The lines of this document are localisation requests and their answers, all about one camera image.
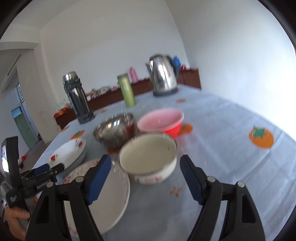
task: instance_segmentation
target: floor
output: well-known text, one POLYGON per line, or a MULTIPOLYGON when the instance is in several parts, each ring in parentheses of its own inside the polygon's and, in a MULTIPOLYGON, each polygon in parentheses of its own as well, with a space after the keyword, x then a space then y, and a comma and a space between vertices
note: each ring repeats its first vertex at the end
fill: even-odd
POLYGON ((24 167, 20 169, 20 173, 31 170, 49 144, 50 142, 45 144, 44 141, 39 141, 31 150, 29 150, 26 153, 28 157, 24 161, 24 167))

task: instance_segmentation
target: green bottle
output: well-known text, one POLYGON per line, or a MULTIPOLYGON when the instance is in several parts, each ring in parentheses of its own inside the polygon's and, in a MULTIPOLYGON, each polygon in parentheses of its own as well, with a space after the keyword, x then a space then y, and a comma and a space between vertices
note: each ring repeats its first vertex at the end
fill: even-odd
POLYGON ((133 94, 133 89, 131 87, 131 83, 128 78, 128 74, 122 74, 117 76, 118 83, 124 98, 124 101, 126 103, 126 107, 131 107, 136 105, 135 96, 133 94))

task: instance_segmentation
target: stainless steel bowl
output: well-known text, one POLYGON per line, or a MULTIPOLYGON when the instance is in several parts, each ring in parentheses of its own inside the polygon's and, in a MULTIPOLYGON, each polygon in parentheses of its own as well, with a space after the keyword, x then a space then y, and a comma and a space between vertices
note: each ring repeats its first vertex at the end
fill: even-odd
POLYGON ((136 134, 136 125, 131 113, 111 116, 99 124, 93 132, 95 139, 106 148, 120 148, 136 134))

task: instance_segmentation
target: white plate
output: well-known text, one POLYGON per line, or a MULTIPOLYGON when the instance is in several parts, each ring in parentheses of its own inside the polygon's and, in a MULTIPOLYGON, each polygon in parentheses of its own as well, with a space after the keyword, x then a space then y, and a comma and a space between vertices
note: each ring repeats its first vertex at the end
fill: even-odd
MULTIPOLYGON (((87 171, 97 165, 99 159, 86 162, 73 170, 63 181, 72 182, 78 176, 84 176, 87 171)), ((89 206, 93 219, 101 234, 113 228, 123 216, 130 196, 130 183, 126 172, 117 161, 112 161, 110 173, 101 190, 99 198, 89 206)), ((69 201, 65 201, 65 213, 70 234, 78 237, 69 201)))
POLYGON ((60 148, 55 150, 50 156, 47 163, 52 168, 59 163, 65 165, 65 170, 70 167, 74 162, 81 163, 86 155, 86 140, 85 139, 74 139, 68 141, 60 148))

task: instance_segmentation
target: table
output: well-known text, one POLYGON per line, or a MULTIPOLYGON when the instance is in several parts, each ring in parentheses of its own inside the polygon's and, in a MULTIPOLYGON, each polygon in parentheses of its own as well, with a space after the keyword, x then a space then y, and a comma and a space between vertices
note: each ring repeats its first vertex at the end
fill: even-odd
MULTIPOLYGON (((95 119, 80 125, 68 124, 48 146, 35 167, 47 162, 51 154, 79 130, 87 140, 84 161, 100 158, 107 150, 92 136, 94 127, 104 119, 125 111, 138 120, 145 113, 162 107, 184 111, 184 123, 192 132, 177 137, 178 161, 188 154, 196 166, 220 182, 246 183, 263 224, 267 241, 273 240, 296 204, 296 142, 285 132, 234 103, 198 89, 179 85, 179 93, 153 97, 151 92, 138 95, 137 105, 127 108, 123 101, 95 111, 95 119), (274 136, 269 149, 255 146, 249 139, 253 126, 267 128, 274 136)), ((218 240, 226 203, 222 202, 212 240, 218 240)), ((127 209, 118 224, 103 235, 105 241, 182 241, 187 240, 201 207, 193 200, 180 170, 156 185, 131 181, 127 209)))

